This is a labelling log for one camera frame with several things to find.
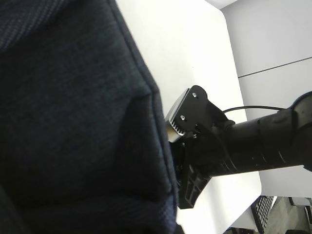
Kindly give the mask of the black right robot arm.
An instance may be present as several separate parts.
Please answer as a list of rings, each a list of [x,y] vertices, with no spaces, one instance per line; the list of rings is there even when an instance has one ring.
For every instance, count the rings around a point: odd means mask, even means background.
[[[312,168],[312,95],[275,114],[235,123],[195,87],[177,106],[171,143],[178,207],[191,209],[211,178],[302,165]]]

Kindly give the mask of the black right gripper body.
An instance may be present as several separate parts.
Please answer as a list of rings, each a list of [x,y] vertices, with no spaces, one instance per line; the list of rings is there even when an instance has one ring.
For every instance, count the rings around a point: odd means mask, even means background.
[[[226,174],[229,158],[217,127],[200,125],[170,144],[178,188],[178,207],[191,209],[214,176]]]

